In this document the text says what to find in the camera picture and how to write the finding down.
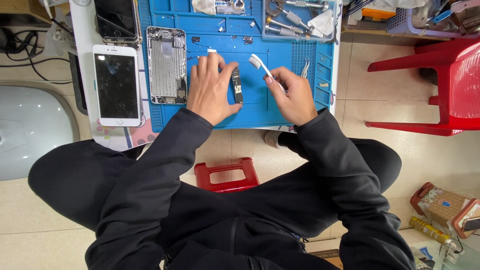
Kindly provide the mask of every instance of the red plastic chair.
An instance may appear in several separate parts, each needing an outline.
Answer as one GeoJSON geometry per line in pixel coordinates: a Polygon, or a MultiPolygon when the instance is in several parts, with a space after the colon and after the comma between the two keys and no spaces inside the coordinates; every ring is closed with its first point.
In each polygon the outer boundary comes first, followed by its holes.
{"type": "Polygon", "coordinates": [[[378,127],[416,133],[452,136],[465,130],[480,130],[480,40],[458,39],[415,48],[415,55],[374,62],[368,72],[432,67],[438,75],[438,95],[429,100],[438,105],[440,122],[366,122],[378,127]]]}
{"type": "Polygon", "coordinates": [[[257,173],[255,172],[255,168],[253,167],[253,160],[251,158],[241,158],[241,161],[238,164],[211,168],[207,167],[205,163],[198,163],[195,165],[194,171],[195,179],[197,181],[197,187],[214,192],[237,192],[247,190],[249,188],[259,185],[257,173]],[[242,170],[245,174],[245,179],[219,184],[214,184],[210,181],[211,173],[233,170],[242,170]]]}

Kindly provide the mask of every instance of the cracked phone screen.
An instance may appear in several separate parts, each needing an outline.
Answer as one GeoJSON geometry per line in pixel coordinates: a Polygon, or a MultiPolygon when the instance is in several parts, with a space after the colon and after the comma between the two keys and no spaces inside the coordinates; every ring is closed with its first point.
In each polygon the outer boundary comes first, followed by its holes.
{"type": "Polygon", "coordinates": [[[138,118],[133,56],[95,54],[101,118],[138,118]]]}

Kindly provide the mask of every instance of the hand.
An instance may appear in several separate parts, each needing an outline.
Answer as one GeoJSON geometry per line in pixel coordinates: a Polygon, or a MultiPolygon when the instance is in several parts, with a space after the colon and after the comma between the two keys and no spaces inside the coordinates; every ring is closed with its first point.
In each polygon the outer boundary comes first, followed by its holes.
{"type": "Polygon", "coordinates": [[[239,112],[241,104],[230,105],[227,100],[228,84],[237,62],[225,64],[219,54],[211,52],[198,59],[190,71],[190,90],[187,109],[202,116],[212,125],[222,122],[228,116],[239,112]]]}
{"type": "Polygon", "coordinates": [[[295,75],[286,67],[279,67],[270,72],[275,79],[265,75],[264,80],[285,119],[300,126],[317,117],[312,90],[306,78],[295,75]],[[275,80],[288,89],[287,95],[282,92],[275,80]]]}

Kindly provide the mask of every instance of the black pants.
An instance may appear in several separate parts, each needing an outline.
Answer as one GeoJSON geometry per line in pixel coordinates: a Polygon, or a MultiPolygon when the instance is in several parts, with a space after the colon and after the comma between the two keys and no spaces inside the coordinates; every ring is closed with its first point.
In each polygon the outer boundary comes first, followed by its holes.
{"type": "MultiPolygon", "coordinates": [[[[279,144],[309,159],[296,134],[283,133],[279,144]]],[[[351,139],[384,192],[398,177],[401,160],[388,146],[369,139],[351,139]]],[[[93,140],[57,147],[32,167],[32,190],[64,217],[95,230],[105,200],[117,179],[135,162],[132,154],[103,147],[93,140]]],[[[264,184],[236,193],[214,193],[181,183],[171,200],[162,232],[181,230],[193,220],[205,228],[230,215],[261,217],[303,237],[315,237],[337,221],[336,207],[311,162],[264,184]]]]}

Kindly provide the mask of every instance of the shoe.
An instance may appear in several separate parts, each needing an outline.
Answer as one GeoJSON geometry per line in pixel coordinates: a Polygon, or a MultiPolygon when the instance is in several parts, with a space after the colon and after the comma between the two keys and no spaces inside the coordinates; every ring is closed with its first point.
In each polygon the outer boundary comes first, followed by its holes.
{"type": "Polygon", "coordinates": [[[282,131],[269,130],[265,133],[264,141],[266,144],[277,149],[287,149],[288,147],[278,144],[278,136],[282,134],[282,131]]]}

